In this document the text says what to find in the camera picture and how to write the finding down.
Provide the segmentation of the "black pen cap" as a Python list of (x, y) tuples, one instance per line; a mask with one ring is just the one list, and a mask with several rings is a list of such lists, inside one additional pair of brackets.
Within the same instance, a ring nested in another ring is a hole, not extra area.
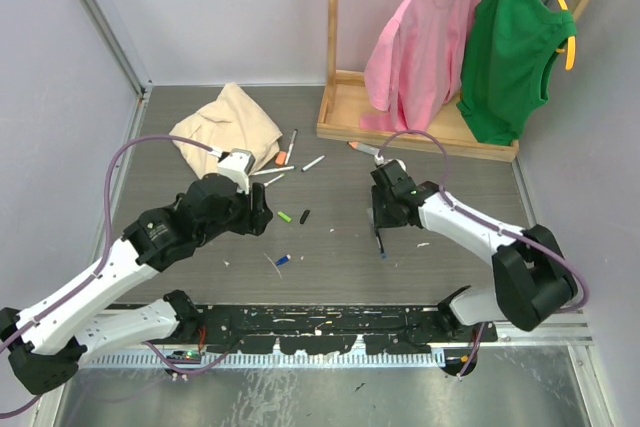
[(309, 215), (310, 215), (310, 212), (311, 212), (311, 211), (310, 211), (309, 209), (304, 210), (304, 212), (302, 213), (302, 215), (301, 215), (301, 217), (300, 217), (300, 220), (299, 220), (299, 223), (300, 223), (301, 225), (303, 225), (303, 224), (306, 222), (307, 218), (308, 218), (308, 217), (309, 217)]

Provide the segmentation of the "blue transparent gel pen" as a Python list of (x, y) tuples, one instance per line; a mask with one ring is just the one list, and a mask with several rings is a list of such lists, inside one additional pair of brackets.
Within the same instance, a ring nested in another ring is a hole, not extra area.
[(384, 248), (384, 244), (383, 244), (383, 241), (382, 241), (382, 237), (381, 237), (379, 228), (377, 227), (376, 222), (375, 222), (374, 211), (373, 211), (372, 207), (369, 207), (367, 209), (367, 214), (368, 214), (369, 221), (370, 221), (370, 224), (371, 224), (371, 227), (372, 227), (372, 230), (373, 230), (374, 237), (375, 237), (376, 242), (377, 242), (377, 246), (378, 246), (380, 257), (382, 259), (386, 259), (387, 258), (386, 250)]

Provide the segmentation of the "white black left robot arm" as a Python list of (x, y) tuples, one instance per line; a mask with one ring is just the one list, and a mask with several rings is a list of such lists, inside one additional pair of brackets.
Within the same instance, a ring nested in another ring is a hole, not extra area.
[(2, 309), (1, 339), (15, 377), (42, 395), (112, 351), (165, 338), (191, 342), (201, 315), (180, 290), (125, 314), (98, 315), (216, 237), (259, 236), (272, 218), (263, 184), (242, 189), (219, 174), (193, 182), (172, 204), (143, 212), (103, 258), (48, 298), (23, 310)]

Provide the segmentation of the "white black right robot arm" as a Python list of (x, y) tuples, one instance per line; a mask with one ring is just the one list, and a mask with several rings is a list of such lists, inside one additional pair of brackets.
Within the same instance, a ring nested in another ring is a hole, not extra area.
[(375, 228), (413, 226), (440, 234), (491, 268), (491, 287), (464, 286), (438, 303), (438, 326), (447, 339), (462, 340), (474, 325), (493, 321), (530, 332), (580, 293), (549, 229), (500, 222), (437, 183), (417, 184), (399, 160), (378, 158), (371, 176)]

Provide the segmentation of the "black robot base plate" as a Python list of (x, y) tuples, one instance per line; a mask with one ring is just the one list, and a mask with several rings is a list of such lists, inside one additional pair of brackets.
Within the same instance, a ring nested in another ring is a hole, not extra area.
[(474, 327), (447, 331), (439, 312), (425, 306), (209, 305), (189, 338), (171, 336), (165, 345), (202, 343), (208, 353), (285, 355), (346, 354), (358, 340), (365, 353), (422, 354), (440, 343), (471, 344)]

